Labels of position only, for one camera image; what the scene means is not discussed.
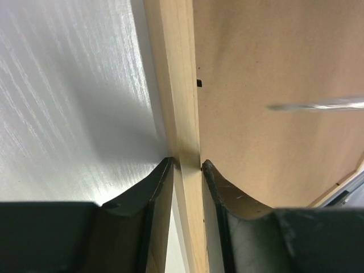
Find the wooden frame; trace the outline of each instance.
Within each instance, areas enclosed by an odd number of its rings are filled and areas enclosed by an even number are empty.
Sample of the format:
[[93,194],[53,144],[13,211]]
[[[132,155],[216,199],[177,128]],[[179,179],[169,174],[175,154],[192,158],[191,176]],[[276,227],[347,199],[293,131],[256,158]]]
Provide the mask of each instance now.
[[192,0],[144,1],[188,268],[208,272]]

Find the wood grain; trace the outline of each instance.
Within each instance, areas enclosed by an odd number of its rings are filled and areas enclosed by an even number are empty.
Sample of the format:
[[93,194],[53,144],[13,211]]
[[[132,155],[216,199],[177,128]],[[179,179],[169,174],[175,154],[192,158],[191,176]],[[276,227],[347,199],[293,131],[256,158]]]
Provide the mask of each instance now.
[[207,272],[191,0],[144,0],[191,273]]
[[364,92],[364,2],[195,0],[201,157],[269,206],[307,206],[355,170],[364,112],[275,103]]

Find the brown cardboard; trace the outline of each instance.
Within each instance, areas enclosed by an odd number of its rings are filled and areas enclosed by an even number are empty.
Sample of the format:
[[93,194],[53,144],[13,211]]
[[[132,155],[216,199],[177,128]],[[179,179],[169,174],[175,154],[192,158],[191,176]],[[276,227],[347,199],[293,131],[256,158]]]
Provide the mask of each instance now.
[[269,206],[306,206],[355,170],[364,111],[266,106],[364,94],[364,1],[194,5],[201,160]]

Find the wooden board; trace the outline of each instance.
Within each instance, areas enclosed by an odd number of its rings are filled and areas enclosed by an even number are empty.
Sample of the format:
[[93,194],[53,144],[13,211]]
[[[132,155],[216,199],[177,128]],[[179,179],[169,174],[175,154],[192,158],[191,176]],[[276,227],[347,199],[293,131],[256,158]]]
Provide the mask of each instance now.
[[192,0],[144,0],[190,273],[208,272]]
[[364,93],[363,1],[195,0],[201,157],[269,206],[307,206],[355,170],[364,112],[275,103]]

